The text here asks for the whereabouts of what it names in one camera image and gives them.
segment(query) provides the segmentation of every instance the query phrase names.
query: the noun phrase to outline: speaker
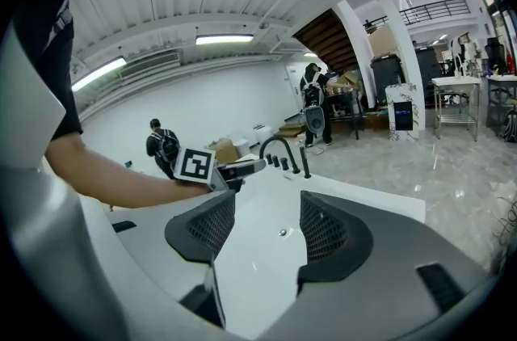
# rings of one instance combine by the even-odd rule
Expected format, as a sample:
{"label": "speaker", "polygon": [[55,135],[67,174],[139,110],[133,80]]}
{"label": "speaker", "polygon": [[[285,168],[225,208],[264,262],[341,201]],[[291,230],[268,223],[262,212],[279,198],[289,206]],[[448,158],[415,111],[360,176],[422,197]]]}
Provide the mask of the speaker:
{"label": "speaker", "polygon": [[305,122],[307,129],[317,136],[323,134],[325,128],[325,115],[323,109],[317,105],[311,105],[305,109]]}

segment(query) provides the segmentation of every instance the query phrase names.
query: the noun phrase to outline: balcony railing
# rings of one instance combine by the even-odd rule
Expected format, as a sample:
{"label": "balcony railing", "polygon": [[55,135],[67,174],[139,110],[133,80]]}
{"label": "balcony railing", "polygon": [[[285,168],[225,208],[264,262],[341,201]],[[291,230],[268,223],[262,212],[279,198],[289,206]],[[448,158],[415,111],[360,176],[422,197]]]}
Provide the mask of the balcony railing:
{"label": "balcony railing", "polygon": [[[469,14],[470,9],[465,0],[445,0],[414,6],[410,9],[404,9],[400,11],[400,13],[406,25],[413,25],[414,23],[444,18],[446,16]],[[364,27],[367,29],[381,27],[387,22],[388,17],[383,16],[382,18],[364,24]]]}

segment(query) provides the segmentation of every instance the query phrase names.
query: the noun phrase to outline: white column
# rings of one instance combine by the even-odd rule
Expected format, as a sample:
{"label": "white column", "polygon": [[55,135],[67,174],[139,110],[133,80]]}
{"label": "white column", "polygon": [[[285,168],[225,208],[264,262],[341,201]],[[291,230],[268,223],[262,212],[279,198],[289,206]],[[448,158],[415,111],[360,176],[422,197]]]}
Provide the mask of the white column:
{"label": "white column", "polygon": [[397,42],[398,56],[401,59],[404,78],[406,82],[410,82],[417,87],[416,106],[418,109],[418,126],[420,130],[424,130],[426,128],[426,108],[423,96],[422,76],[410,34],[393,0],[377,1],[388,16],[388,25],[393,33],[393,38],[395,38]]}
{"label": "white column", "polygon": [[355,57],[359,63],[359,69],[363,76],[364,91],[368,99],[368,106],[374,108],[376,105],[376,90],[373,71],[370,64],[372,63],[373,51],[368,39],[368,33],[364,29],[359,16],[357,16],[347,2],[343,0],[334,8],[334,12],[341,19],[341,23],[347,31],[348,38],[354,49]]}

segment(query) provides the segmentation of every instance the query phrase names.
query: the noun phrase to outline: person in black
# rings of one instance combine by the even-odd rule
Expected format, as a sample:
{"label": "person in black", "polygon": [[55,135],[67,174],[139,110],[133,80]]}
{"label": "person in black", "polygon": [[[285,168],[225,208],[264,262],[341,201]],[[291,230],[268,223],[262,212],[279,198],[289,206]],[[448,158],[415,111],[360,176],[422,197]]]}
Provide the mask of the person in black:
{"label": "person in black", "polygon": [[[174,172],[172,171],[172,167],[170,166],[170,163],[166,162],[163,157],[160,155],[159,146],[160,146],[160,140],[159,138],[162,138],[165,135],[165,130],[162,128],[162,125],[160,124],[160,120],[157,118],[153,118],[151,120],[151,130],[153,133],[156,133],[157,136],[154,136],[151,134],[149,137],[147,137],[147,141],[145,142],[145,148],[147,149],[147,155],[150,157],[154,157],[154,161],[162,169],[162,171],[166,174],[166,176],[169,179],[175,179]],[[179,140],[176,137],[176,135],[171,132],[170,130],[167,130],[169,132],[169,135],[176,139],[179,145]]]}
{"label": "person in black", "polygon": [[83,195],[125,208],[165,204],[209,192],[200,183],[136,173],[86,148],[69,74],[74,39],[69,0],[20,0],[13,24],[28,59],[66,111],[45,152],[59,177]]}
{"label": "person in black", "polygon": [[[307,80],[307,82],[312,82],[316,73],[319,73],[321,70],[322,69],[319,66],[317,66],[316,64],[314,64],[313,62],[308,64],[305,67],[305,78],[302,78],[300,81],[300,91],[301,92],[304,92],[305,80]],[[321,107],[323,110],[323,115],[325,117],[325,128],[323,129],[323,141],[327,145],[331,145],[332,144],[332,135],[331,135],[332,134],[332,125],[330,124],[330,109],[329,109],[329,104],[326,99],[325,87],[330,86],[333,88],[345,88],[347,90],[351,90],[351,86],[349,84],[340,84],[338,82],[331,81],[331,80],[329,80],[328,77],[326,77],[323,74],[319,74],[317,76],[317,83],[320,85],[320,87],[323,91],[323,94],[325,95],[323,103],[321,104]],[[313,139],[314,139],[314,133],[309,131],[309,129],[307,127],[305,127],[305,147],[307,147],[307,148],[312,147]]]}

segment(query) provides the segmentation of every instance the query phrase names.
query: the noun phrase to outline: fluorescent light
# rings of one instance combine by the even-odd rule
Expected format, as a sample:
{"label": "fluorescent light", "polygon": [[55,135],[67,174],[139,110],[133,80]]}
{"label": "fluorescent light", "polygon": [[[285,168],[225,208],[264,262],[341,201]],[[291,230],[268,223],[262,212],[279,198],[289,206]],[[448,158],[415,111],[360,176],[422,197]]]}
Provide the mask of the fluorescent light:
{"label": "fluorescent light", "polygon": [[126,60],[121,58],[116,58],[112,62],[107,63],[106,65],[101,66],[100,68],[96,69],[95,71],[89,73],[88,75],[85,75],[82,77],[79,81],[77,81],[75,84],[72,85],[72,91],[77,92],[81,90],[84,86],[87,86],[90,84],[90,82],[96,80],[99,77],[102,77],[104,74],[107,74],[114,69],[120,68],[121,66],[126,65]]}
{"label": "fluorescent light", "polygon": [[221,44],[228,42],[250,42],[253,35],[215,35],[215,36],[198,36],[195,38],[196,45]]}

